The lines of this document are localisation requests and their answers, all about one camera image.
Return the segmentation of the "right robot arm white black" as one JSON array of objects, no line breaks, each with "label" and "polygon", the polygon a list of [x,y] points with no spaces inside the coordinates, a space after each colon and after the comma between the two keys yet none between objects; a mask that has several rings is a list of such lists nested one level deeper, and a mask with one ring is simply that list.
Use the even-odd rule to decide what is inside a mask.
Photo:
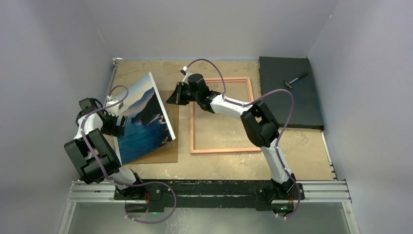
[{"label": "right robot arm white black", "polygon": [[279,123],[264,101],[257,99],[246,103],[227,98],[223,93],[211,90],[202,75],[193,74],[178,82],[167,99],[168,104],[175,105],[188,105],[190,102],[197,103],[204,111],[242,122],[248,139],[261,149],[269,166],[272,194],[297,201],[304,197],[282,154],[280,138],[283,131],[279,131]]}]

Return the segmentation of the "seascape photo print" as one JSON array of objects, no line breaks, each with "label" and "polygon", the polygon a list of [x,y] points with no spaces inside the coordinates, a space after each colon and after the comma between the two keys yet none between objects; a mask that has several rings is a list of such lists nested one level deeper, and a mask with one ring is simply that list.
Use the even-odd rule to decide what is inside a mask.
[{"label": "seascape photo print", "polygon": [[151,72],[128,89],[120,115],[124,135],[114,139],[121,164],[146,156],[176,139],[167,110]]}]

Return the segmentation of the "small hammer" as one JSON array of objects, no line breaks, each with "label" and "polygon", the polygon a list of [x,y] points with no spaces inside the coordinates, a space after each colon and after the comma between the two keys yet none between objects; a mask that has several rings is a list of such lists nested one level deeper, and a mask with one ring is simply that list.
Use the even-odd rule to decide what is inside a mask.
[{"label": "small hammer", "polygon": [[293,89],[292,84],[293,84],[294,82],[296,82],[296,81],[298,81],[298,80],[300,80],[300,79],[302,79],[302,78],[304,78],[304,77],[306,77],[306,76],[308,76],[308,75],[309,75],[309,72],[308,72],[308,71],[303,72],[303,73],[301,73],[300,75],[298,75],[297,77],[295,77],[294,79],[292,79],[292,80],[290,80],[290,81],[284,80],[284,85],[285,85],[288,89],[292,90],[292,89]]}]

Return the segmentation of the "brown cardboard backing board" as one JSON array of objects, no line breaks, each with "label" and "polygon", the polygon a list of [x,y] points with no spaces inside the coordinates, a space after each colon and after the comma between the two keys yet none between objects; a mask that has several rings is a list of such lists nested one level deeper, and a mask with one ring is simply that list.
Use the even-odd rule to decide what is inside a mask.
[{"label": "brown cardboard backing board", "polygon": [[[170,110],[167,110],[168,117],[170,118],[171,113]],[[160,149],[155,150],[154,152],[143,156],[139,159],[136,159],[128,164],[153,164],[153,163],[171,163],[177,162],[177,146],[176,146],[176,139],[161,147]]]}]

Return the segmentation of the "pink wooden picture frame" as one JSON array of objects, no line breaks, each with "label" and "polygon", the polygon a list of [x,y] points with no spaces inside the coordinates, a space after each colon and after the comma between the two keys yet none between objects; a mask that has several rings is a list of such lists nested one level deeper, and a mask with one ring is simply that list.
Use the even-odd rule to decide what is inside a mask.
[{"label": "pink wooden picture frame", "polygon": [[[220,78],[206,78],[211,90],[221,90]],[[254,99],[249,77],[225,78],[228,96],[250,102]],[[190,108],[190,153],[208,154],[259,154],[261,149],[254,146],[246,136],[240,118],[226,114],[212,114],[203,111],[198,104]]]}]

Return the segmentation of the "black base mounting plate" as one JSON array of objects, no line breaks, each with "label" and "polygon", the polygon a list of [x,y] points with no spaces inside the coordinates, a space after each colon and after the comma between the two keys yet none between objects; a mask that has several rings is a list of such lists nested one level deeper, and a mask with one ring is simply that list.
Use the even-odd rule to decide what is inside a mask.
[{"label": "black base mounting plate", "polygon": [[149,212],[165,208],[250,208],[256,211],[293,212],[297,200],[272,194],[271,180],[143,180],[146,193],[142,199],[123,198],[115,191],[114,199],[142,202]]}]

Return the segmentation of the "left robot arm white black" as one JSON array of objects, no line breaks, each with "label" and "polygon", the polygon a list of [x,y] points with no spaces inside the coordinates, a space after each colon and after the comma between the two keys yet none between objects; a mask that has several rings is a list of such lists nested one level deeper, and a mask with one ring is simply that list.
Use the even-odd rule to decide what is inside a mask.
[{"label": "left robot arm white black", "polygon": [[133,170],[122,167],[121,160],[105,138],[123,136],[128,118],[118,115],[122,104],[110,101],[107,111],[99,100],[85,98],[79,105],[78,132],[74,139],[64,144],[64,150],[80,179],[87,184],[110,182],[119,196],[142,199],[146,193],[142,179]]}]

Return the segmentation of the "black flat board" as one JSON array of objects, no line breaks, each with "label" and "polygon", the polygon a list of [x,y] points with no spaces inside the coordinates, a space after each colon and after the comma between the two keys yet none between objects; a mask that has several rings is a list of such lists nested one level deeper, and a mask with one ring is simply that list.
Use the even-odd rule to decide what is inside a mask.
[{"label": "black flat board", "polygon": [[[325,124],[309,59],[259,57],[258,63],[263,95],[278,89],[290,92],[290,94],[277,92],[264,98],[264,102],[280,126],[284,126],[287,121],[291,108],[291,97],[293,97],[294,109],[287,127],[323,131]],[[294,82],[292,90],[284,85],[284,80],[290,81],[306,71],[309,72],[309,75]]]}]

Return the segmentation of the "aluminium rail frame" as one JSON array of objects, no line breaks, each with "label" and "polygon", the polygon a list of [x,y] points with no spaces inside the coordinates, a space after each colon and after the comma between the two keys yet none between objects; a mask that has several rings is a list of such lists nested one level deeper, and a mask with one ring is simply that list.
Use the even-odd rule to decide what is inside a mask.
[{"label": "aluminium rail frame", "polygon": [[146,203],[149,212],[166,207],[180,208],[254,208],[272,211],[276,218],[289,219],[302,202],[340,202],[350,214],[351,198],[343,181],[323,181],[315,190],[299,183],[288,167],[280,147],[285,127],[262,98],[240,102],[212,91],[202,75],[185,66],[183,80],[177,83],[168,104],[197,103],[202,110],[223,114],[242,122],[248,139],[263,153],[271,172],[270,180],[142,180],[134,171],[123,168],[105,135],[122,135],[126,119],[118,121],[123,99],[107,98],[98,107],[91,100],[81,102],[78,133],[64,149],[86,184],[107,182],[114,186],[114,199],[125,202],[126,218],[130,205]]}]

